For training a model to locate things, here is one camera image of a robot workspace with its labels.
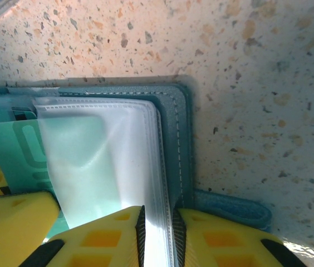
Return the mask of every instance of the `black rubber pad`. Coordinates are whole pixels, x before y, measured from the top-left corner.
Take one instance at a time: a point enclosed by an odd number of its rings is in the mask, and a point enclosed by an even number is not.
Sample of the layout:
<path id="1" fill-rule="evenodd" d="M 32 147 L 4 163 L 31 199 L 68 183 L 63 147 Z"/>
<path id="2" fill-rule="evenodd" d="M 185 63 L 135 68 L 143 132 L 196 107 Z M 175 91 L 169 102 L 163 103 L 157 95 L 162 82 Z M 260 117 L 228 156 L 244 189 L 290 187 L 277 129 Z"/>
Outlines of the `black rubber pad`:
<path id="1" fill-rule="evenodd" d="M 307 267 L 284 245 L 270 239 L 262 239 L 261 243 L 283 267 Z"/>
<path id="2" fill-rule="evenodd" d="M 136 237 L 137 237 L 137 251 L 139 254 L 139 267 L 144 266 L 145 259 L 145 241 L 146 241 L 146 214 L 145 206 L 140 210 L 139 218 L 137 219 Z"/>
<path id="3" fill-rule="evenodd" d="M 46 267 L 63 246 L 61 239 L 40 245 L 19 267 Z"/>
<path id="4" fill-rule="evenodd" d="M 172 227 L 175 248 L 178 258 L 178 267 L 184 267 L 185 263 L 185 245 L 187 241 L 187 227 L 177 209 L 173 210 Z"/>
<path id="5" fill-rule="evenodd" d="M 10 195 L 11 194 L 11 190 L 8 186 L 1 186 L 0 190 L 4 195 Z"/>

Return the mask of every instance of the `white stitching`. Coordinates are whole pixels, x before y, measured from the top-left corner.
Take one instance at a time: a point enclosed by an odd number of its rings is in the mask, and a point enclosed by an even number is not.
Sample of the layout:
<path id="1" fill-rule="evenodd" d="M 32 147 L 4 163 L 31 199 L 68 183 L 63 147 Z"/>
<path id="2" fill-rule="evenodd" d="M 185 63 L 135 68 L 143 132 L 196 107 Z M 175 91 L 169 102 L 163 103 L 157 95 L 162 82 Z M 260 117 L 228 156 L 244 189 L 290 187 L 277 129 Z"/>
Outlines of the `white stitching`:
<path id="1" fill-rule="evenodd" d="M 161 134 L 161 138 L 159 139 L 159 146 L 160 146 L 160 151 L 164 152 L 163 148 L 163 137 L 162 137 L 162 126 L 161 126 L 161 115 L 159 111 L 157 111 L 157 120 L 158 120 L 158 133 Z M 164 194 L 164 202 L 166 203 L 166 220 L 167 220 L 167 232 L 168 232 L 168 243 L 169 247 L 173 248 L 173 234 L 171 230 L 171 225 L 172 225 L 172 216 L 171 216 L 171 211 L 169 207 L 169 197 L 168 197 L 168 185 L 167 185 L 167 180 L 166 180 L 166 168 L 165 168 L 165 160 L 163 154 L 160 156 L 161 160 L 161 165 L 162 165 L 162 172 L 163 172 L 163 185 L 164 188 L 166 189 L 166 194 Z M 169 251 L 169 256 L 171 259 L 174 260 L 174 255 L 172 249 Z"/>
<path id="2" fill-rule="evenodd" d="M 181 159 L 180 159 L 180 141 L 179 141 L 179 116 L 178 116 L 178 109 L 177 104 L 173 96 L 169 95 L 165 92 L 111 92 L 111 93 L 62 93 L 63 96 L 82 96 L 82 95 L 148 95 L 148 94 L 155 94 L 155 95 L 165 95 L 172 99 L 174 104 L 174 111 L 175 111 L 175 119 L 176 119 L 176 129 L 177 129 L 177 147 L 178 147 L 178 167 L 179 167 L 179 181 L 180 181 L 180 194 L 181 194 L 181 201 L 182 206 L 184 207 L 184 196 L 183 196 L 183 184 L 181 178 Z"/>

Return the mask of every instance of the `granite countertop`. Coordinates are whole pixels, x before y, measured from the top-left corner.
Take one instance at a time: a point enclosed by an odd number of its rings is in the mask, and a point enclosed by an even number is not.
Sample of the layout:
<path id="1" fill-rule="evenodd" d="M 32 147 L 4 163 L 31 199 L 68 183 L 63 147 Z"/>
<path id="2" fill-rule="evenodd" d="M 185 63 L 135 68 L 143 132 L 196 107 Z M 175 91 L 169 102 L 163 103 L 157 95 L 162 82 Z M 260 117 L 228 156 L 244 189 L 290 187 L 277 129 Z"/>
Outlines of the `granite countertop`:
<path id="1" fill-rule="evenodd" d="M 270 208 L 314 266 L 314 0 L 20 0 L 0 19 L 0 86 L 137 82 L 193 90 L 196 187 Z"/>

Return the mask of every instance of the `clear plastic pocket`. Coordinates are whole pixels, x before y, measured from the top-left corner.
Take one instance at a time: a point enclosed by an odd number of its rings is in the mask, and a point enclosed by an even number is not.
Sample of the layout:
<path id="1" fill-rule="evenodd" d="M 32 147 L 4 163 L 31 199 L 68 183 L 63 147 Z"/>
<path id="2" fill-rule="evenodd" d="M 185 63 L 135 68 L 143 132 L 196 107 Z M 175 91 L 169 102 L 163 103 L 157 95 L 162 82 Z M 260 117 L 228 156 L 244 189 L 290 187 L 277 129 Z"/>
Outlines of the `clear plastic pocket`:
<path id="1" fill-rule="evenodd" d="M 70 228 L 145 205 L 145 266 L 174 266 L 159 114 L 148 101 L 41 97 L 38 123 Z"/>

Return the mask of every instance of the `terrazzo surface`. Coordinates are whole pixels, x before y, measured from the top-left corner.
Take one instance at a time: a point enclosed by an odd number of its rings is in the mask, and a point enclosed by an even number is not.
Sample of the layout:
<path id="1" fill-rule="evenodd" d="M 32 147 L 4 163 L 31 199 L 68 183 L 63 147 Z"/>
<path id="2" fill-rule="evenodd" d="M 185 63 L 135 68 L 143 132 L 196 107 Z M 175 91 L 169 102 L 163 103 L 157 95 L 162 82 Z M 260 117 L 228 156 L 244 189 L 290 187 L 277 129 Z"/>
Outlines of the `terrazzo surface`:
<path id="1" fill-rule="evenodd" d="M 256 200 L 314 266 L 314 0 L 20 0 L 0 86 L 180 82 L 196 187 Z"/>

